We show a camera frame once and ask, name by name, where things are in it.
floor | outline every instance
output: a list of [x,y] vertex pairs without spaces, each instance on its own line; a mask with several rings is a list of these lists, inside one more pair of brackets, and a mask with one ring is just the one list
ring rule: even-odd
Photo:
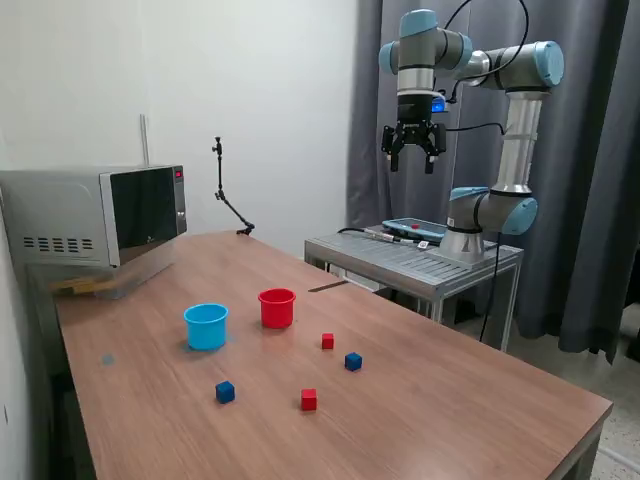
[[[480,321],[474,320],[462,331],[477,337],[480,327]],[[516,331],[509,341],[511,355],[613,401],[613,413],[604,427],[600,444],[636,464],[640,464],[640,363],[626,358],[624,353],[638,328],[640,305],[631,305],[623,315],[622,339],[613,366],[606,361],[604,353],[597,356],[588,352],[563,353],[553,337],[526,340]],[[591,478],[640,480],[640,474],[598,453]]]

blue light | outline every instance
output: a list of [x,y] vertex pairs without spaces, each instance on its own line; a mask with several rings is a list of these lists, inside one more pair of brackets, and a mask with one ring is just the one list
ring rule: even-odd
[[443,98],[434,98],[431,102],[431,113],[444,112],[445,101]]

white wall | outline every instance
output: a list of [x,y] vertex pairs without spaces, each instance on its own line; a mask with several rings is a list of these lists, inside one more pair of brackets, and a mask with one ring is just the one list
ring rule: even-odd
[[0,128],[12,168],[142,161],[131,0],[0,0]]
[[[0,131],[0,165],[5,161]],[[25,321],[0,215],[0,478],[3,480],[26,480],[33,473],[31,424],[35,420],[30,411],[25,365]]]
[[295,255],[345,222],[355,1],[141,0],[152,162],[183,163],[190,232],[237,229]]
[[191,233],[301,255],[344,226],[357,2],[0,0],[0,128],[13,168],[182,163]]

microwave window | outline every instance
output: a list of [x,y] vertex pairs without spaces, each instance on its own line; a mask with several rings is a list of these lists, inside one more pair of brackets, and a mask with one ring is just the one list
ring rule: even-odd
[[111,175],[120,263],[178,235],[171,168]]

red cube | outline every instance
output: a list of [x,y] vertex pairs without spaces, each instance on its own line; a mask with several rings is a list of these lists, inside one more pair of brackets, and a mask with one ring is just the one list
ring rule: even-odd
[[318,408],[318,395],[315,388],[304,388],[300,398],[300,408],[309,412]]
[[322,334],[322,349],[333,350],[333,333]]

